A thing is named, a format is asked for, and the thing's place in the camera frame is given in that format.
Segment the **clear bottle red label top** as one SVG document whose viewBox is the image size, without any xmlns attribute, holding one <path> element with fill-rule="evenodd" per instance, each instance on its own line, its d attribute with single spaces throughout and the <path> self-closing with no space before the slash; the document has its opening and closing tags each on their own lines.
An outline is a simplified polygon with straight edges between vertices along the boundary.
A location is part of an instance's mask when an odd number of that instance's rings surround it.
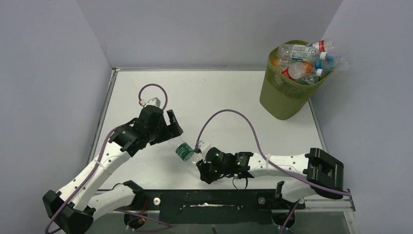
<svg viewBox="0 0 413 234">
<path fill-rule="evenodd" d="M 295 62 L 281 71 L 285 77 L 292 81 L 303 78 L 307 73 L 310 73 L 313 65 L 308 62 Z"/>
</svg>

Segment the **clear bottle blue label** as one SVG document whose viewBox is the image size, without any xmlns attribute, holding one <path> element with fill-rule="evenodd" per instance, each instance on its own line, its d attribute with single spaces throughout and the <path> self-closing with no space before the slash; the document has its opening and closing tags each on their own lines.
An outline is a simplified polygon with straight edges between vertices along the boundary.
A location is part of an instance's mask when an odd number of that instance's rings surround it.
<svg viewBox="0 0 413 234">
<path fill-rule="evenodd" d="M 346 71 L 351 65 L 351 59 L 347 55 L 330 55 L 326 52 L 322 52 L 314 63 L 316 70 L 322 69 L 325 72 Z"/>
</svg>

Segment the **clear bottle red label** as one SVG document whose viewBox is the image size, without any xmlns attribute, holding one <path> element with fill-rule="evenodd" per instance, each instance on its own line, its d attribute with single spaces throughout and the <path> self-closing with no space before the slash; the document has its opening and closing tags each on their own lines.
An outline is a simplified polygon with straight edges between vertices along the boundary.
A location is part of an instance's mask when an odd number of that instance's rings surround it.
<svg viewBox="0 0 413 234">
<path fill-rule="evenodd" d="M 306 46 L 312 46 L 312 47 L 317 48 L 320 52 L 329 53 L 334 50 L 334 39 L 333 38 L 322 39 L 320 41 L 309 43 Z"/>
<path fill-rule="evenodd" d="M 303 78 L 307 73 L 310 73 L 313 65 L 308 62 L 295 62 L 281 71 L 285 77 L 292 81 Z"/>
</svg>

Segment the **clear bottle dark green label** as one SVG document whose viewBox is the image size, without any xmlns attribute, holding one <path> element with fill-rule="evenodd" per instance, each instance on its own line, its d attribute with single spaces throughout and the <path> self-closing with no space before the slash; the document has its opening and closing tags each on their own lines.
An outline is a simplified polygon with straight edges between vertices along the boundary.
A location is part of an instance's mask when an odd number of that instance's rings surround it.
<svg viewBox="0 0 413 234">
<path fill-rule="evenodd" d="M 186 142 L 181 143 L 175 149 L 175 153 L 185 163 L 186 166 L 197 169 L 196 163 L 202 160 L 202 155 L 194 151 L 194 149 Z"/>
</svg>

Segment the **orange drink bottle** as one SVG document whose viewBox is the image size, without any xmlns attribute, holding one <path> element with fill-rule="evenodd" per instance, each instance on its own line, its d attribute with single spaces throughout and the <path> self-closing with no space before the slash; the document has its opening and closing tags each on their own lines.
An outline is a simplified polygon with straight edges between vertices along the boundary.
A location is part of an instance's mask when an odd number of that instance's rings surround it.
<svg viewBox="0 0 413 234">
<path fill-rule="evenodd" d="M 282 70 L 287 68 L 289 65 L 291 65 L 291 64 L 293 64 L 297 61 L 281 59 L 281 58 L 273 58 L 273 59 L 271 59 L 270 62 L 274 67 L 276 67 L 281 72 Z M 322 69 L 317 69 L 316 70 L 315 67 L 313 66 L 313 69 L 309 74 L 313 74 L 313 75 L 316 75 L 318 77 L 321 77 L 323 72 L 324 71 Z"/>
</svg>

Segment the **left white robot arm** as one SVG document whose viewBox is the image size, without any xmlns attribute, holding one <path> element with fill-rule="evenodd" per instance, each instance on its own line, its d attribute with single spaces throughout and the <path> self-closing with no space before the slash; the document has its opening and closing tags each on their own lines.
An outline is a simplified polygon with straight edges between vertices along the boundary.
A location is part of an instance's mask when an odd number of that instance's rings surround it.
<svg viewBox="0 0 413 234">
<path fill-rule="evenodd" d="M 72 181 L 42 198 L 48 217 L 67 234 L 84 234 L 94 220 L 143 199 L 143 188 L 129 180 L 96 195 L 102 184 L 125 162 L 147 145 L 182 135 L 173 110 L 145 106 L 139 115 L 112 129 L 100 153 Z"/>
</svg>

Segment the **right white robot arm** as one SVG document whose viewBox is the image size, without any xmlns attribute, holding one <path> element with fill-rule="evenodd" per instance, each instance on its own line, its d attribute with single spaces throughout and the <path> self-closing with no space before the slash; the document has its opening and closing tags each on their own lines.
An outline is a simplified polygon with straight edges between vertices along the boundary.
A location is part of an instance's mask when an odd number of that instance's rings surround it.
<svg viewBox="0 0 413 234">
<path fill-rule="evenodd" d="M 280 208 L 312 195 L 342 199 L 344 164 L 320 148 L 292 156 L 262 156 L 254 152 L 225 153 L 216 147 L 199 150 L 200 179 L 211 184 L 221 178 L 249 179 L 287 176 L 277 183 L 274 202 Z"/>
</svg>

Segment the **crushed clear bottle white cap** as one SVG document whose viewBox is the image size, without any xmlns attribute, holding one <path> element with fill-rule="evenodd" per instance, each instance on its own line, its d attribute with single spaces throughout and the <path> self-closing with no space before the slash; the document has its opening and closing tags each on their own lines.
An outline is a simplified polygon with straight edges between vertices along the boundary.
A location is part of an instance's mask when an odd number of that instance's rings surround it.
<svg viewBox="0 0 413 234">
<path fill-rule="evenodd" d="M 299 44 L 282 44 L 278 47 L 277 57 L 293 61 L 313 63 L 321 52 L 313 46 Z"/>
</svg>

